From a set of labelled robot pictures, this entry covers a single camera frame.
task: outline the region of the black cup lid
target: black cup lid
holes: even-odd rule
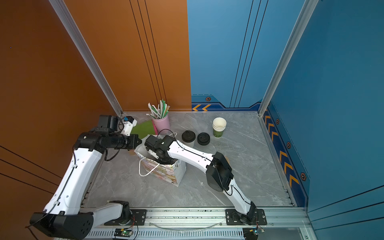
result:
[[[196,134],[190,130],[183,132],[183,134],[181,135],[181,139],[184,142],[193,142],[195,138],[196,138]]]
[[[197,135],[197,142],[203,146],[207,145],[210,142],[209,134],[206,132],[200,133]]]

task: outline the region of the white rope handle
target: white rope handle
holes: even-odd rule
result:
[[[146,158],[146,157],[143,157],[143,158],[140,159],[140,161],[139,161],[139,175],[142,176],[142,177],[148,176],[151,172],[153,172],[153,170],[155,170],[155,169],[160,165],[160,163],[157,164],[156,167],[154,167],[154,168],[153,168],[151,171],[149,171],[146,175],[141,175],[141,173],[140,173],[140,165],[141,165],[141,161],[143,161],[145,158]]]

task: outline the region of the black diagonal stripe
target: black diagonal stripe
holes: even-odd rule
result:
[[[49,171],[49,170],[43,168],[42,166],[39,166],[39,165],[37,165],[36,163],[29,161],[29,160],[26,159],[25,157],[22,157],[22,156],[20,156],[19,154],[14,153],[14,152],[12,152],[11,150],[9,150],[9,149],[7,149],[7,148],[5,148],[5,147],[3,147],[3,146],[0,146],[0,147],[3,148],[3,149],[5,149],[5,150],[7,150],[7,151],[10,152],[10,153],[15,154],[15,155],[18,156],[18,157],[21,157],[22,159],[26,160],[27,162],[30,162],[30,163],[32,163],[33,165],[38,166],[39,168],[44,169],[44,170],[46,170],[47,172],[52,173],[53,175],[55,175],[55,176],[57,176],[57,177],[59,177],[59,178],[62,179],[62,177],[60,177],[59,175],[56,175],[56,174],[54,174],[53,172],[51,172],[51,171]]]
[[[243,90],[241,91],[241,96],[240,96],[239,104],[237,105],[237,107],[240,106],[240,101],[241,101],[241,98],[242,98],[242,96],[243,96],[244,87],[245,87],[245,84],[246,84],[246,82],[247,82],[247,77],[248,77],[249,69],[250,69],[250,67],[251,67],[253,54],[255,53],[255,48],[256,48],[257,40],[259,39],[259,34],[260,34],[260,30],[261,30],[261,28],[262,28],[262,24],[263,24],[263,20],[264,20],[264,15],[265,15],[265,10],[266,10],[266,7],[268,6],[268,1],[269,1],[269,0],[267,0],[266,5],[265,5],[265,9],[264,9],[264,14],[263,14],[262,22],[261,22],[261,24],[260,24],[260,28],[259,28],[259,33],[257,33],[257,38],[256,38],[255,47],[253,48],[253,53],[252,53],[251,61],[249,62],[249,67],[248,67],[248,71],[247,71],[247,76],[245,77],[245,80],[244,80]]]
[[[379,188],[381,188],[381,187],[384,187],[384,185],[381,185],[381,186],[379,186],[379,187],[375,187],[375,188],[373,188],[373,189],[371,189],[371,190],[368,190],[368,191],[365,191],[365,192],[362,192],[362,193],[359,193],[359,194],[353,195],[353,196],[351,196],[351,197],[347,197],[347,198],[341,199],[341,200],[339,200],[339,201],[337,201],[337,202],[334,202],[334,203],[331,203],[331,204],[328,204],[328,205],[325,205],[325,206],[322,206],[322,207],[316,208],[316,209],[314,209],[314,210],[311,210],[311,211],[309,211],[309,212],[313,212],[313,211],[316,211],[316,210],[322,209],[323,207],[328,207],[328,206],[330,206],[330,205],[332,205],[332,204],[336,204],[336,203],[338,203],[338,202],[342,202],[342,201],[344,201],[344,200],[347,200],[347,199],[350,199],[350,198],[353,198],[353,197],[359,196],[359,195],[361,195],[361,194],[364,194],[364,193],[367,193],[367,192],[370,192],[370,191],[373,191],[373,190],[379,189]]]
[[[16,181],[18,181],[18,182],[22,182],[22,183],[24,183],[24,184],[26,184],[26,185],[29,185],[29,186],[31,186],[31,187],[35,187],[35,188],[37,188],[37,189],[43,190],[44,192],[49,192],[49,191],[47,191],[47,190],[44,190],[44,189],[39,188],[39,187],[36,187],[36,186],[34,186],[34,185],[32,185],[32,184],[29,184],[29,183],[20,181],[20,180],[18,180],[18,179],[16,179],[16,178],[10,177],[10,176],[5,175],[5,174],[3,174],[3,173],[0,173],[0,174],[3,175],[3,176],[9,177],[9,178],[11,178],[11,179],[13,179],[13,180],[16,180]]]
[[[16,165],[13,165],[12,163],[9,163],[9,162],[7,162],[7,161],[5,161],[5,160],[3,160],[3,159],[0,159],[0,161],[3,161],[3,162],[5,162],[5,163],[8,163],[9,165],[14,166],[14,167],[16,167],[16,168],[18,168],[18,169],[20,169],[20,170],[23,170],[24,172],[27,172],[27,173],[29,173],[29,174],[32,174],[32,175],[34,175],[35,177],[38,177],[38,178],[40,178],[40,179],[43,179],[43,180],[45,180],[45,181],[47,181],[47,182],[50,182],[50,183],[56,185],[56,186],[59,186],[59,185],[57,185],[57,184],[54,183],[54,182],[51,182],[51,181],[49,181],[49,180],[46,180],[45,178],[42,178],[42,177],[40,177],[40,176],[37,176],[36,174],[33,174],[33,173],[31,173],[31,172],[29,172],[29,171],[27,171],[27,170],[24,170],[24,169],[22,169],[22,168],[20,168],[20,167],[18,167],[18,166],[16,166]]]
[[[239,72],[240,60],[241,60],[241,55],[243,54],[243,48],[244,48],[244,43],[245,43],[245,36],[247,35],[249,19],[250,19],[250,17],[251,17],[251,12],[252,12],[252,6],[253,6],[253,0],[252,0],[252,4],[251,4],[251,10],[249,11],[247,27],[246,27],[246,29],[245,29],[244,40],[243,40],[243,46],[241,47],[240,59],[239,59],[239,64],[237,65],[237,71],[236,71],[235,83],[233,84],[233,90],[232,90],[231,102],[230,102],[230,104],[229,104],[229,107],[231,107],[231,104],[232,104],[232,98],[233,98],[233,93],[235,92],[236,78],[237,78],[237,73]]]
[[[260,1],[260,3],[259,3],[259,8],[257,9],[257,13],[256,13],[255,23],[254,23],[254,25],[253,25],[253,29],[252,29],[251,40],[249,40],[249,45],[248,45],[247,55],[245,56],[245,61],[244,61],[244,66],[243,66],[243,71],[242,71],[242,73],[241,73],[240,82],[239,82],[239,87],[237,88],[236,99],[235,99],[235,105],[236,105],[236,101],[237,101],[237,96],[238,96],[238,94],[239,94],[239,89],[240,89],[240,85],[241,85],[241,79],[243,78],[243,73],[244,73],[245,64],[247,63],[249,47],[251,46],[252,36],[253,36],[253,31],[255,30],[256,20],[257,20],[257,16],[259,15],[259,10],[260,10],[260,4],[261,4],[261,3],[262,3],[262,2]]]
[[[154,37],[153,37],[153,33],[152,33],[151,21],[149,20],[149,14],[148,14],[148,8],[147,8],[147,2],[146,2],[146,0],[144,0],[144,3],[145,3],[145,8],[146,8],[146,10],[147,10],[147,16],[148,16],[148,21],[149,21],[149,27],[150,27],[150,29],[151,29],[151,35],[152,35],[153,45],[155,46],[155,53],[156,53],[157,65],[159,66],[159,72],[160,72],[161,84],[163,85],[163,90],[164,90],[164,97],[166,98],[166,102],[168,102],[168,101],[167,101],[166,90],[164,89],[163,77],[162,77],[162,75],[161,75],[161,69],[160,69],[159,57],[157,56],[157,50],[156,50],[156,45],[155,45],[155,39],[154,39]]]
[[[151,47],[149,46],[149,41],[148,41],[148,37],[147,37],[147,31],[145,30],[145,25],[144,25],[143,15],[141,14],[141,9],[140,9],[139,0],[137,0],[137,5],[139,6],[139,11],[140,11],[140,16],[141,16],[141,21],[142,21],[142,23],[143,23],[143,27],[144,27],[145,38],[147,39],[147,44],[148,44],[148,49],[149,49],[149,55],[151,56],[152,66],[153,66],[153,71],[155,72],[155,77],[156,77],[157,87],[158,87],[158,89],[159,89],[159,93],[160,93],[160,98],[163,98],[163,97],[161,96],[161,91],[160,91],[159,81],[157,80],[157,74],[156,74],[155,64],[153,63],[153,58],[152,58],[152,53],[151,53]]]
[[[156,99],[158,99],[158,98],[157,98],[157,94],[156,94],[156,90],[155,90],[155,85],[153,84],[151,71],[149,70],[149,65],[148,65],[147,57],[146,57],[146,55],[145,55],[143,42],[141,41],[140,32],[139,32],[139,27],[137,26],[137,21],[136,21],[135,13],[133,12],[133,7],[132,7],[131,0],[129,0],[129,3],[130,3],[130,5],[131,5],[133,18],[135,19],[136,28],[137,28],[137,33],[139,34],[139,38],[140,38],[140,42],[141,42],[141,47],[143,48],[143,53],[144,53],[144,57],[145,57],[145,62],[147,63],[148,72],[149,72],[149,77],[151,78],[151,82],[152,82],[152,86],[153,86],[153,91],[155,92],[155,97],[156,97]]]
[[[355,223],[369,222],[369,221],[379,220],[379,219],[383,219],[383,218],[384,217],[372,218],[372,219],[368,219],[368,220],[363,220],[363,221],[358,221],[358,222],[351,222],[351,223],[345,223],[345,224],[340,224],[340,225],[331,226],[331,227],[323,227],[323,228],[314,229],[314,230],[317,231],[317,230],[328,229],[328,228],[339,227],[339,226],[345,226],[345,225],[350,225],[350,224],[355,224]]]
[[[384,203],[384,202],[378,202],[376,204],[371,204],[371,205],[368,205],[368,206],[359,207],[357,209],[348,210],[348,211],[345,211],[345,212],[341,212],[339,214],[333,214],[331,216],[322,217],[322,218],[319,218],[319,219],[316,219],[316,220],[312,220],[311,222],[314,222],[314,221],[317,221],[317,220],[321,220],[321,219],[325,219],[325,218],[328,218],[328,217],[333,217],[333,216],[340,215],[340,214],[344,214],[344,213],[347,213],[347,212],[353,212],[353,211],[356,211],[356,210],[359,210],[359,209],[364,209],[366,207],[371,207],[371,206],[379,205],[379,204],[382,204],[382,203]]]

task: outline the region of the blue wall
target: blue wall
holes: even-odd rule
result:
[[[188,0],[192,96],[213,96],[227,108],[260,101],[303,3]]]
[[[383,13],[383,1],[320,0],[272,98],[320,240],[382,239]]]

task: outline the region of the orange wall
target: orange wall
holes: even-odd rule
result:
[[[191,110],[186,0],[65,0],[124,111]]]
[[[0,145],[63,176],[79,134],[114,111],[49,1],[4,0],[0,11]],[[2,148],[0,159],[61,181]],[[2,161],[0,173],[49,192],[57,187]],[[33,239],[23,226],[52,194],[3,175],[0,191],[1,239]]]

